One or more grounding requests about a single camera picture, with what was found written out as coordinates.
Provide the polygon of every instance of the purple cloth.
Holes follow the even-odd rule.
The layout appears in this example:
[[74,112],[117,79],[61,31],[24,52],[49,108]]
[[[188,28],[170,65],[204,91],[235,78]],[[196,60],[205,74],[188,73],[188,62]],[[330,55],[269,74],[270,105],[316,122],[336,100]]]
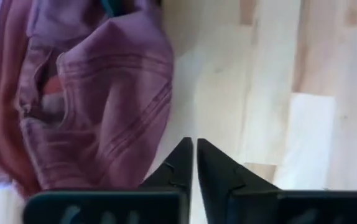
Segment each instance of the purple cloth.
[[[152,0],[106,18],[99,0],[35,1],[18,109],[40,186],[137,187],[172,94],[173,53]],[[62,92],[42,94],[58,76]]]

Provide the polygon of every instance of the purple fabric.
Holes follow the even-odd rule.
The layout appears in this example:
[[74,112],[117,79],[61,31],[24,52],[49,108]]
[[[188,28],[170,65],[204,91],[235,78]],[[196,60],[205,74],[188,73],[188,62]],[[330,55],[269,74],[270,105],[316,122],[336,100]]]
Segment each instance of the purple fabric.
[[[17,106],[44,190],[137,187],[168,119],[173,53],[159,9],[136,1],[107,19],[100,2],[32,6]],[[42,95],[56,75],[63,91]]]

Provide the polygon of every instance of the teal object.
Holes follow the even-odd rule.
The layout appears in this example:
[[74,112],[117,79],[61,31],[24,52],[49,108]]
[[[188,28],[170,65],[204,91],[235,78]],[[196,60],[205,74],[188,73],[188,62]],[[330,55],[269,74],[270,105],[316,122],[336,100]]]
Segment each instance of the teal object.
[[123,0],[101,0],[109,17],[123,16]]

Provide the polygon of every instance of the wooden floor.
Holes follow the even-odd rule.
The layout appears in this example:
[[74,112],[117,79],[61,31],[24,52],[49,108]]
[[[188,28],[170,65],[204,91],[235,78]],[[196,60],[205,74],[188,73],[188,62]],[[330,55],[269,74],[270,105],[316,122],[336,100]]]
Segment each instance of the wooden floor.
[[174,98],[150,173],[191,136],[282,189],[357,190],[357,0],[164,0],[164,19]]

